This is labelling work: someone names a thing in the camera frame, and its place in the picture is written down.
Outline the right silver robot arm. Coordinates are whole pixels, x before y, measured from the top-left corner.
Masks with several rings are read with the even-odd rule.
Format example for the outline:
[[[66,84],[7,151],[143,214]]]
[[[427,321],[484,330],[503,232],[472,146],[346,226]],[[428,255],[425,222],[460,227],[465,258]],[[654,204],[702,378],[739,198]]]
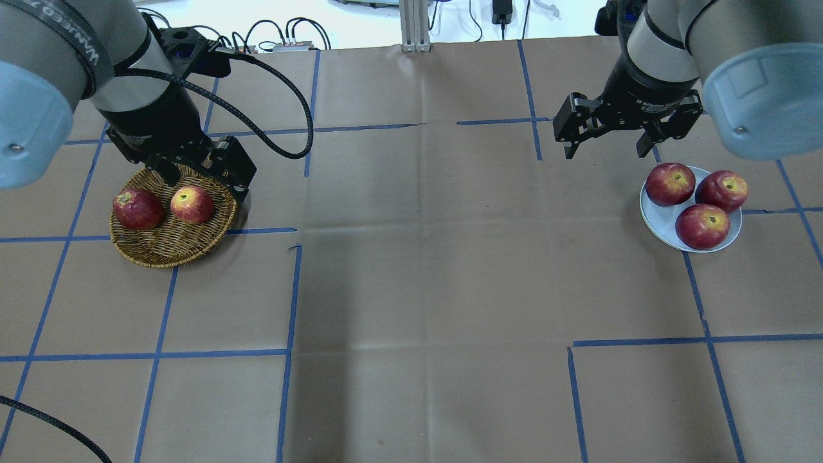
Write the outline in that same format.
[[[573,158],[584,141],[640,130],[643,158],[707,112],[723,146],[750,160],[821,150],[820,1],[608,1],[595,32],[619,59],[600,96],[573,92],[553,120]]]

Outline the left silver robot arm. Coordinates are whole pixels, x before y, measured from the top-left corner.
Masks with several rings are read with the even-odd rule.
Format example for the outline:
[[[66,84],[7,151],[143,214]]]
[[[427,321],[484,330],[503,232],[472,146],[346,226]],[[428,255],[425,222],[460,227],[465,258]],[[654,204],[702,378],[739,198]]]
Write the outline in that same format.
[[[3,1],[2,188],[38,181],[88,100],[133,164],[174,186],[183,167],[244,202],[256,166],[232,136],[213,141],[183,83],[225,77],[229,59],[194,28],[164,28],[129,1]]]

